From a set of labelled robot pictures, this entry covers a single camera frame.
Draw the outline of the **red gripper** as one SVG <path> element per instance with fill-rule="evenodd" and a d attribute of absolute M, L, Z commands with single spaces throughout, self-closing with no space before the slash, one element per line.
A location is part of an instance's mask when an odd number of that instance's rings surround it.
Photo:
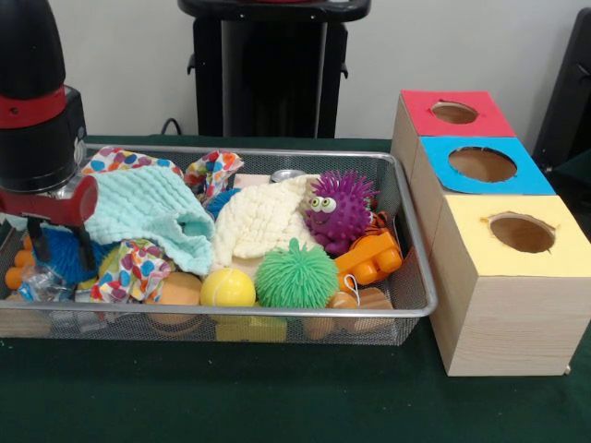
<path fill-rule="evenodd" d="M 39 194 L 12 193 L 1 190 L 1 212 L 27 219 L 33 251 L 41 263 L 48 262 L 48 243 L 41 221 L 75 227 L 81 267 L 94 271 L 96 260 L 84 222 L 94 213 L 98 201 L 98 184 L 91 175 L 75 175 L 64 186 Z"/>

